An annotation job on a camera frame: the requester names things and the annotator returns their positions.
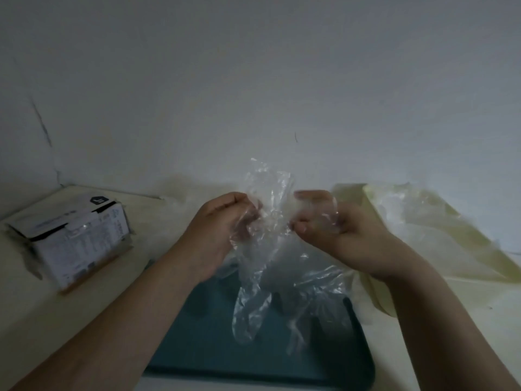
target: person's right hand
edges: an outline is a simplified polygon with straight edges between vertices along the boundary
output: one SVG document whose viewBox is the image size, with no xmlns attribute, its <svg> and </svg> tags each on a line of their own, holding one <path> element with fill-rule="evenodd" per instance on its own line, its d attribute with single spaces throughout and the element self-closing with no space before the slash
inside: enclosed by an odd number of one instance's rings
<svg viewBox="0 0 521 391">
<path fill-rule="evenodd" d="M 387 280 L 404 276 L 414 263 L 423 261 L 358 205 L 349 202 L 330 205 L 333 196 L 328 191 L 297 191 L 295 197 L 315 205 L 297 214 L 292 223 L 293 230 L 302 240 L 352 269 Z M 322 230 L 313 223 L 314 217 L 324 213 L 336 218 L 338 232 Z"/>
</svg>

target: person's left hand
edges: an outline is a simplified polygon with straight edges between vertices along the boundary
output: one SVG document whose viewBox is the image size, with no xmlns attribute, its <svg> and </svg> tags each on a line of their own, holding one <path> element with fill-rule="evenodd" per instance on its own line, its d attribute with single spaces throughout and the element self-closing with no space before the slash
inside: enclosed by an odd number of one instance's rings
<svg viewBox="0 0 521 391">
<path fill-rule="evenodd" d="M 203 204 L 172 250 L 182 252 L 198 282 L 206 281 L 230 251 L 230 237 L 244 235 L 256 217 L 257 209 L 245 193 L 227 193 Z"/>
</svg>

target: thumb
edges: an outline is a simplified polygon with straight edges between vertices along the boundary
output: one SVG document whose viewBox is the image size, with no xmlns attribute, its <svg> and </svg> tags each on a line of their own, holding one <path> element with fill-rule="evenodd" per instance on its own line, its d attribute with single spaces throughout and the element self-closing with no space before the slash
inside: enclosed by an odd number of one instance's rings
<svg viewBox="0 0 521 391">
<path fill-rule="evenodd" d="M 306 243 L 314 245 L 316 248 L 327 252 L 331 256 L 338 257 L 336 249 L 338 245 L 338 235 L 319 230 L 308 222 L 295 222 L 293 230 Z"/>
</svg>

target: hand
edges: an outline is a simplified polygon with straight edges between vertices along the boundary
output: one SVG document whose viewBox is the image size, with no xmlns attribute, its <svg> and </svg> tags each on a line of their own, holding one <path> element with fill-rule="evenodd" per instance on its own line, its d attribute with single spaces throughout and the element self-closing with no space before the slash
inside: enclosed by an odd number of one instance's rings
<svg viewBox="0 0 521 391">
<path fill-rule="evenodd" d="M 230 237 L 244 236 L 257 209 L 245 193 L 230 192 L 203 204 L 172 250 L 188 256 L 197 282 L 208 280 L 231 249 Z"/>
<path fill-rule="evenodd" d="M 422 262 L 418 254 L 358 205 L 340 202 L 334 206 L 328 191 L 297 191 L 295 197 L 314 205 L 311 210 L 297 214 L 292 222 L 293 230 L 302 240 L 345 265 L 386 280 L 401 277 L 412 264 Z M 313 219 L 321 215 L 336 218 L 338 232 L 318 228 Z"/>
</svg>

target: bare skin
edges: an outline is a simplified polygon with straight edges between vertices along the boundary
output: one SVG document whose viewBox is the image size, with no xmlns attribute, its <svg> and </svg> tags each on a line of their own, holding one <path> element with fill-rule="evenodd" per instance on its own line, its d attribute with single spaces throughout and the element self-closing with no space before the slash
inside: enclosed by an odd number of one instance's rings
<svg viewBox="0 0 521 391">
<path fill-rule="evenodd" d="M 329 192 L 297 192 L 329 200 Z M 256 215 L 243 193 L 204 204 L 179 241 L 78 335 L 13 390 L 128 390 L 191 290 L 231 249 L 229 236 Z M 520 390 L 445 281 L 418 254 L 357 206 L 338 206 L 339 233 L 315 229 L 313 214 L 295 232 L 353 269 L 387 283 L 422 391 Z"/>
</svg>

